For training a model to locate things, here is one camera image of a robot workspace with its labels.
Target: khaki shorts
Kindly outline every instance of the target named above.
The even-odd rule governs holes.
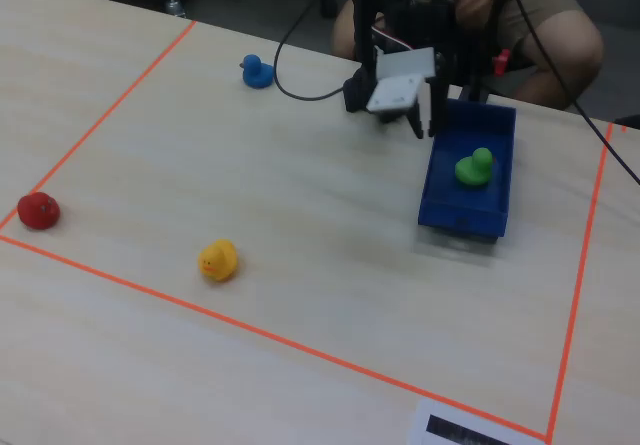
[[[575,0],[522,0],[522,5],[535,28],[558,13],[582,10]],[[502,48],[513,50],[520,46],[527,35],[529,28],[518,4],[515,0],[507,0],[498,21],[498,44]]]

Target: person's knee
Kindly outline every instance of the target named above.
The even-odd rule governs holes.
[[[347,0],[333,25],[331,53],[336,57],[353,60],[355,39],[353,25],[353,1]]]
[[[552,57],[558,68],[568,74],[567,80],[578,88],[586,88],[598,75],[604,58],[602,36],[582,12],[568,12],[557,17],[557,33]]]
[[[579,82],[591,83],[602,68],[604,43],[600,33],[594,30],[574,36],[564,43],[564,53],[558,66]]]

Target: orange tape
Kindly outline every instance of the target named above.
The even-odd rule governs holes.
[[[82,145],[87,138],[89,138],[91,136],[91,134],[93,132],[96,131],[96,129],[102,124],[102,122],[104,122],[112,113],[113,111],[118,108],[118,106],[124,101],[125,98],[127,98],[129,96],[129,94],[138,86],[140,85],[140,83],[147,78],[147,76],[153,71],[154,68],[156,68],[158,66],[158,64],[174,49],[176,48],[176,46],[182,41],[182,39],[184,37],[186,37],[188,35],[188,33],[191,31],[191,29],[195,26],[196,22],[192,21],[187,28],[185,28],[180,35],[178,35],[176,37],[176,39],[171,42],[171,44],[160,54],[158,55],[158,57],[151,63],[151,65],[149,65],[146,70],[144,72],[142,72],[142,75],[140,75],[135,82],[133,82],[129,88],[127,88],[125,90],[125,92],[120,95],[120,98],[118,98],[118,100],[116,100],[116,102],[111,105],[109,107],[109,109],[98,119],[98,121],[96,123],[93,124],[93,126],[87,130],[85,132],[84,135],[82,135],[82,137],[80,137],[80,140],[78,140],[73,147],[71,147],[71,149],[69,149],[69,151],[64,155],[64,157],[62,157],[60,159],[60,161],[58,163],[56,163],[54,165],[54,167],[49,170],[49,172],[42,178],[42,180],[40,180],[38,182],[38,184],[33,187],[33,189],[31,190],[31,192],[29,193],[35,193],[38,190],[40,190],[42,188],[42,186],[47,183],[47,181],[53,176],[54,173],[56,173],[60,167],[62,167],[62,165],[64,165],[64,163],[69,160],[69,157],[71,157],[71,155],[73,155],[73,153],[80,147],[80,145]],[[2,230],[4,228],[4,226],[9,223],[11,221],[11,219],[13,217],[16,216],[16,214],[18,213],[18,211],[14,208],[13,210],[11,210],[11,212],[9,213],[9,215],[7,215],[4,220],[2,220],[2,222],[0,222],[0,230]]]
[[[607,128],[606,140],[611,141],[613,134],[613,123]],[[571,313],[569,314],[569,324],[567,325],[567,334],[564,339],[564,348],[562,350],[562,359],[560,360],[560,370],[558,371],[558,380],[556,381],[556,389],[553,394],[553,403],[551,405],[551,414],[549,424],[547,426],[547,435],[545,442],[551,445],[553,441],[553,433],[555,432],[556,422],[558,420],[558,410],[560,408],[560,399],[562,398],[562,389],[564,380],[567,375],[567,366],[569,364],[569,354],[571,353],[571,342],[573,341],[573,332],[576,327],[576,318],[578,316],[578,305],[580,304],[580,294],[582,293],[582,282],[584,280],[584,270],[587,265],[587,257],[589,255],[589,243],[591,242],[591,232],[593,230],[593,221],[596,217],[596,208],[598,207],[598,196],[600,195],[600,185],[602,185],[602,175],[604,174],[604,166],[607,163],[607,147],[602,146],[600,152],[600,163],[598,165],[598,173],[596,181],[593,184],[593,193],[591,194],[591,206],[589,207],[589,215],[587,216],[587,225],[584,230],[584,238],[582,239],[582,251],[580,252],[580,263],[578,265],[578,274],[576,276],[576,286],[573,291],[573,300],[571,301]]]
[[[280,335],[276,335],[275,333],[269,332],[267,330],[263,330],[254,325],[250,325],[248,323],[242,322],[240,320],[236,320],[235,318],[229,317],[227,315],[223,315],[218,312],[214,312],[213,310],[209,310],[207,308],[201,307],[191,302],[187,302],[186,300],[182,300],[180,298],[168,295],[166,293],[158,292],[157,290],[153,290],[148,287],[144,287],[137,283],[131,282],[129,280],[125,280],[123,278],[116,277],[115,275],[111,275],[110,273],[102,272],[100,270],[96,270],[95,268],[89,267],[87,265],[83,265],[78,262],[74,262],[68,258],[62,257],[60,255],[56,255],[55,253],[47,252],[46,250],[42,250],[40,248],[34,247],[33,245],[29,245],[27,243],[20,242],[19,240],[15,240],[13,238],[5,237],[0,235],[0,241],[9,243],[11,245],[15,245],[17,247],[23,248],[25,250],[29,250],[31,252],[37,253],[44,257],[50,258],[52,260],[56,260],[60,263],[64,263],[65,265],[69,265],[71,267],[77,268],[78,270],[82,270],[87,273],[91,273],[100,278],[104,278],[105,280],[110,280],[119,285],[124,285],[125,287],[132,288],[137,290],[138,292],[145,293],[155,298],[159,298],[160,300],[165,300],[167,302],[173,303],[174,305],[178,305],[180,307],[192,310],[194,312],[201,313],[203,315],[207,315],[209,317],[215,318],[216,320],[220,320],[222,322],[228,323],[229,325],[233,325],[235,327],[241,328],[251,333],[255,333],[256,335],[260,335],[261,337],[268,338],[269,340],[273,340],[275,342],[281,343],[282,345],[286,345],[287,347],[295,348],[301,352],[307,353],[309,355],[313,355],[314,357],[321,358],[328,362],[334,363],[341,367],[347,368],[357,373],[361,373],[368,377],[374,378],[376,380],[380,380],[381,382],[388,383],[389,385],[393,385],[398,388],[402,388],[404,390],[408,390],[410,392],[416,393],[423,397],[431,398],[433,400],[437,400],[438,402],[445,403],[452,407],[458,408],[465,412],[471,413],[478,417],[484,418],[486,420],[490,420],[499,425],[503,425],[505,427],[511,428],[517,432],[523,433],[525,435],[529,435],[530,437],[537,438],[539,440],[544,440],[545,436],[534,430],[530,430],[522,425],[518,425],[517,423],[510,422],[504,418],[500,418],[496,415],[492,415],[488,412],[484,412],[474,407],[470,407],[469,405],[465,405],[463,403],[457,402],[450,398],[444,397],[442,395],[438,395],[422,388],[416,387],[414,385],[410,385],[408,383],[402,382],[400,380],[396,380],[395,378],[389,377],[387,375],[383,375],[381,373],[375,372],[373,370],[369,370],[368,368],[361,367],[360,365],[356,365],[354,363],[348,362],[346,360],[342,360],[341,358],[334,357],[333,355],[329,355],[328,353],[321,352],[320,350],[316,350],[314,348],[308,347],[298,342],[294,342],[293,340],[289,340],[288,338],[281,337]]]

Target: black cable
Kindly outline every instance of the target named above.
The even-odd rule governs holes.
[[[614,148],[607,141],[607,139],[604,138],[602,133],[600,133],[600,130],[598,130],[598,127],[595,126],[595,124],[591,121],[591,119],[586,114],[584,109],[580,106],[580,104],[578,103],[578,100],[572,95],[571,91],[569,90],[569,87],[567,86],[567,83],[562,78],[562,75],[560,75],[560,72],[558,71],[558,67],[556,67],[555,63],[553,63],[553,60],[551,60],[551,57],[549,56],[549,53],[547,52],[547,50],[542,45],[542,42],[540,41],[540,37],[538,37],[538,34],[536,33],[536,30],[535,30],[533,24],[531,23],[531,19],[529,19],[529,15],[527,15],[527,12],[525,11],[524,6],[522,5],[522,1],[521,0],[516,0],[516,3],[518,4],[518,8],[520,9],[520,13],[522,13],[522,17],[524,18],[524,21],[527,23],[527,27],[529,27],[529,32],[531,32],[531,36],[533,37],[533,40],[536,42],[536,45],[540,49],[540,53],[542,53],[542,56],[544,57],[544,59],[549,64],[549,68],[551,68],[551,71],[555,75],[556,80],[558,80],[558,82],[560,83],[560,86],[564,90],[564,93],[567,95],[567,98],[569,98],[571,103],[573,103],[573,106],[576,107],[576,110],[578,110],[578,112],[580,112],[580,115],[582,115],[582,118],[584,118],[586,120],[586,122],[589,124],[591,129],[595,132],[595,134],[598,136],[598,138],[602,141],[604,146],[607,147],[609,152],[611,152],[611,155],[613,155],[614,158],[618,161],[618,163],[620,165],[622,165],[622,168],[624,168],[627,171],[627,173],[631,176],[631,178],[633,178],[635,180],[635,182],[638,185],[640,185],[640,178],[638,178],[638,176],[633,172],[633,170],[631,170],[629,165],[627,165],[626,162],[620,157],[620,155],[618,155],[618,153],[614,150]]]
[[[280,41],[280,44],[278,45],[278,49],[276,50],[276,56],[273,59],[273,81],[276,82],[276,86],[287,97],[295,98],[296,100],[302,100],[303,102],[319,102],[320,100],[325,100],[325,99],[327,99],[329,97],[333,97],[334,95],[337,95],[338,93],[342,92],[342,87],[340,87],[340,88],[334,90],[333,92],[327,93],[325,95],[320,95],[319,97],[301,97],[300,95],[296,95],[295,93],[291,93],[291,92],[285,90],[282,87],[282,85],[280,84],[280,80],[278,80],[278,59],[280,58],[280,51],[282,50],[282,47],[284,46],[286,41],[289,39],[289,37],[291,36],[293,31],[298,27],[298,25],[300,25],[300,22],[302,22],[304,17],[307,16],[309,11],[316,4],[316,1],[318,1],[318,0],[311,0],[309,5],[307,5],[307,7],[302,11],[302,13],[297,18],[297,20],[295,22],[293,22],[293,25],[291,26],[289,31],[287,33],[285,33],[284,37]]]

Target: green rubber duck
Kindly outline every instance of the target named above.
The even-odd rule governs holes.
[[[478,148],[470,157],[456,163],[456,178],[472,187],[481,187],[491,180],[493,155],[488,148]]]

